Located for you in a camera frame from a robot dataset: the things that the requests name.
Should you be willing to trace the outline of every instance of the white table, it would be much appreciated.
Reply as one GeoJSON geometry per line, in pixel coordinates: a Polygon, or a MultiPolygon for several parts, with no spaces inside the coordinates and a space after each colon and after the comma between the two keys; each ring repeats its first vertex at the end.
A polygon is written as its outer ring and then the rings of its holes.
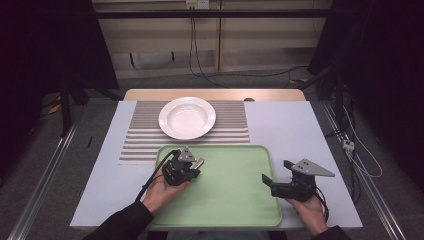
{"type": "MultiPolygon", "coordinates": [[[[70,224],[72,227],[91,228],[100,225],[111,214],[131,204],[141,186],[151,175],[153,164],[118,165],[121,146],[135,104],[135,101],[119,103],[70,224]]],[[[308,158],[327,168],[334,172],[336,177],[317,177],[316,182],[324,192],[330,209],[328,225],[339,225],[342,228],[362,227],[309,102],[245,102],[245,108],[251,144],[263,145],[269,150],[276,181],[290,182],[291,172],[283,167],[283,160],[296,163],[308,158]]],[[[283,220],[277,228],[281,230],[303,228],[303,223],[291,205],[284,200],[280,200],[280,204],[283,220]]]]}

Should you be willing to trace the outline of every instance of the green tray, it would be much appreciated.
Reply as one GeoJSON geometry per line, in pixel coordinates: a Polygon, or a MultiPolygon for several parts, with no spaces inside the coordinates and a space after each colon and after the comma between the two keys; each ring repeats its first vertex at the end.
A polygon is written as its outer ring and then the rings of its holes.
{"type": "MultiPolygon", "coordinates": [[[[204,158],[201,174],[160,213],[158,227],[268,227],[281,221],[278,199],[262,183],[274,178],[268,150],[257,145],[188,146],[204,158]]],[[[181,145],[159,149],[157,162],[181,145]]]]}

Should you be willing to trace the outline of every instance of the white plate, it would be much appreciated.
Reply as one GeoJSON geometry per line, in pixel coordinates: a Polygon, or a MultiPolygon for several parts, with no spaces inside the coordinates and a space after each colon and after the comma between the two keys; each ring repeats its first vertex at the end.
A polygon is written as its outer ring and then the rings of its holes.
{"type": "Polygon", "coordinates": [[[188,140],[206,134],[215,124],[212,105],[196,97],[175,99],[159,113],[159,126],[168,136],[188,140]]]}

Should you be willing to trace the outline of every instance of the striped placemat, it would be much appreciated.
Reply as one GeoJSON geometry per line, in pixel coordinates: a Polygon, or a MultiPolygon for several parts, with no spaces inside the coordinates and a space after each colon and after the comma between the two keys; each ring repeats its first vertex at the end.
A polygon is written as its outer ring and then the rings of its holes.
{"type": "Polygon", "coordinates": [[[212,129],[192,140],[178,140],[166,135],[158,118],[166,101],[137,102],[119,158],[120,164],[156,161],[158,150],[170,144],[249,144],[249,130],[242,101],[208,101],[216,113],[212,129]]]}

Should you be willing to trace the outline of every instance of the sleeve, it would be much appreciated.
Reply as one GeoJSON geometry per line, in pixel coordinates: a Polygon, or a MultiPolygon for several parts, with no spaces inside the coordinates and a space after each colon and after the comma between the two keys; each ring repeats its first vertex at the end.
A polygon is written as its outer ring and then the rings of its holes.
{"type": "Polygon", "coordinates": [[[351,238],[348,235],[346,235],[346,233],[339,226],[334,226],[332,228],[329,228],[327,231],[312,238],[312,240],[331,240],[331,239],[351,240],[351,238]]]}
{"type": "Polygon", "coordinates": [[[135,240],[152,220],[153,216],[144,204],[135,202],[114,213],[83,239],[135,240]]]}

